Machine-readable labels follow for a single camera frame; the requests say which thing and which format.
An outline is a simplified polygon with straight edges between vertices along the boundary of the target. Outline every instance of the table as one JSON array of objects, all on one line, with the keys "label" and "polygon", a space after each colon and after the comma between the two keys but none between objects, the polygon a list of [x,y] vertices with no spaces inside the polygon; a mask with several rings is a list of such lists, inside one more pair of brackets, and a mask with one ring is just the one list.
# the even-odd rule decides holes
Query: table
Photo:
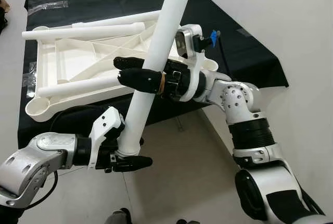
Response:
[{"label": "table", "polygon": [[[143,13],[161,9],[163,0],[26,0],[27,10],[45,3],[67,1],[68,7],[39,10],[28,16],[27,30],[38,26],[56,27],[75,22],[88,22],[111,17]],[[260,88],[269,86],[288,86],[279,60],[253,36],[249,35],[228,14],[211,0],[189,0],[181,25],[200,24],[204,36],[209,36],[213,29],[221,31],[224,51],[233,76],[239,81],[251,82]],[[220,72],[224,72],[219,49],[210,48],[206,56],[217,61]],[[23,74],[29,72],[30,63],[37,57],[37,42],[26,41]],[[127,113],[132,94],[124,95],[95,103],[103,108],[114,106],[124,116]],[[53,119],[35,122],[25,113],[27,87],[22,87],[20,116],[18,127],[19,148],[39,133],[47,132]],[[175,117],[206,106],[202,103],[175,103],[156,96],[149,114],[147,125]],[[100,115],[99,110],[85,109],[64,114],[56,124],[55,131],[79,133],[87,136],[92,122]]]}]

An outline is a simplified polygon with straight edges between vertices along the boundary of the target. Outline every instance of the robotic arm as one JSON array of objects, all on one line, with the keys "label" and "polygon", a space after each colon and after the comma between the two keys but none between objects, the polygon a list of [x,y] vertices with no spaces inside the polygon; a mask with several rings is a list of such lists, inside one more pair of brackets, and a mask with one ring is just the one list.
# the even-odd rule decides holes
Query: robotic arm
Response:
[{"label": "robotic arm", "polygon": [[[117,57],[114,65],[122,70],[119,81],[173,101],[194,99],[225,111],[235,147],[233,158],[240,166],[236,189],[243,210],[251,218],[273,224],[333,223],[301,189],[283,158],[258,105],[259,89],[225,74],[199,69],[204,48],[212,43],[201,35],[198,25],[182,27],[176,43],[186,60],[168,60],[163,73],[142,69],[142,59]],[[0,219],[17,223],[26,209],[41,202],[30,205],[49,174],[54,172],[57,180],[58,169],[84,165],[125,172],[150,166],[149,157],[117,156],[117,138],[123,128],[122,116],[110,107],[96,119],[88,138],[53,132],[34,137],[0,166]]]}]

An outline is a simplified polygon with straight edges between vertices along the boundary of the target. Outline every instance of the gray floor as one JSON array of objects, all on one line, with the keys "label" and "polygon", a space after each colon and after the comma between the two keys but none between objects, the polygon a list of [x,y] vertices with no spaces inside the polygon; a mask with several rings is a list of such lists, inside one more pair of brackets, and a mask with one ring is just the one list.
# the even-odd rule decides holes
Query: gray floor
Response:
[{"label": "gray floor", "polygon": [[[0,35],[0,160],[17,148],[18,108],[21,91],[27,13],[24,0],[7,0],[8,27]],[[234,166],[197,112],[144,131],[142,154],[154,165],[133,173],[104,174],[74,168],[61,173],[55,192],[42,205],[24,213],[20,223],[102,224],[120,207],[127,207],[136,224],[174,224],[178,218],[203,224],[257,223],[241,210],[233,185]],[[46,181],[39,197],[51,187]]]}]

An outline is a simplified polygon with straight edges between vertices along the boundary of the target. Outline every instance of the pvc pipe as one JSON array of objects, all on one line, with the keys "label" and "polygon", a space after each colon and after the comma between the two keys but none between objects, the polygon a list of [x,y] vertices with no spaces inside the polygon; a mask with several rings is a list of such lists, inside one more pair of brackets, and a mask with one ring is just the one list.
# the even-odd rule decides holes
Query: pvc pipe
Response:
[{"label": "pvc pipe", "polygon": [[[164,0],[143,68],[162,71],[169,57],[178,26],[188,0]],[[154,100],[154,94],[134,91],[125,120],[125,129],[118,139],[119,156],[137,155],[140,138]]]},{"label": "pvc pipe", "polygon": [[69,29],[33,30],[22,32],[25,40],[44,40],[58,38],[104,38],[109,36],[123,36],[139,34],[145,30],[143,22],[133,24],[103,26],[103,27],[83,27]]},{"label": "pvc pipe", "polygon": [[37,95],[40,97],[51,97],[56,95],[82,94],[119,85],[117,76],[98,77],[42,87],[38,89]]},{"label": "pvc pipe", "polygon": [[144,21],[156,21],[160,15],[160,10],[150,11],[146,13],[134,14],[124,17],[116,17],[105,20],[93,21],[93,22],[77,22],[73,23],[72,27],[95,27],[106,25],[118,25],[118,24],[130,24],[134,22]]}]

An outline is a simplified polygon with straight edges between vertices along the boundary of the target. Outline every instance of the black cloth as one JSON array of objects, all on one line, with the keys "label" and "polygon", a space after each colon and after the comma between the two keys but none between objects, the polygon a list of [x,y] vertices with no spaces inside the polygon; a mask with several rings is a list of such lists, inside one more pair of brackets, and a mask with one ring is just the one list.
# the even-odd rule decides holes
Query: black cloth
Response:
[{"label": "black cloth", "polygon": [[[37,26],[56,27],[75,22],[89,22],[158,10],[161,9],[164,0],[26,0],[25,8],[29,10],[37,5],[56,1],[68,1],[68,7],[39,10],[29,15],[27,30],[32,30]],[[260,88],[288,86],[276,56],[254,37],[239,32],[242,27],[213,1],[189,0],[181,25],[189,23],[200,24],[204,36],[209,36],[213,29],[221,31],[226,59],[237,80],[251,82]],[[206,56],[219,63],[220,72],[225,71],[218,47],[208,49]],[[36,58],[37,42],[26,41],[23,73],[29,72],[30,62],[36,61]],[[132,94],[112,98],[97,104],[112,105],[123,115],[126,115],[131,98]],[[27,88],[23,87],[18,129],[19,147],[26,146],[35,135],[48,131],[52,121],[51,119],[47,122],[35,122],[26,115],[24,108],[29,100],[27,98]],[[181,115],[203,106],[205,105],[195,102],[174,103],[156,96],[147,124]],[[91,109],[87,109],[64,115],[57,124],[56,131],[88,135],[92,122],[99,114],[100,112],[92,112]]]}]

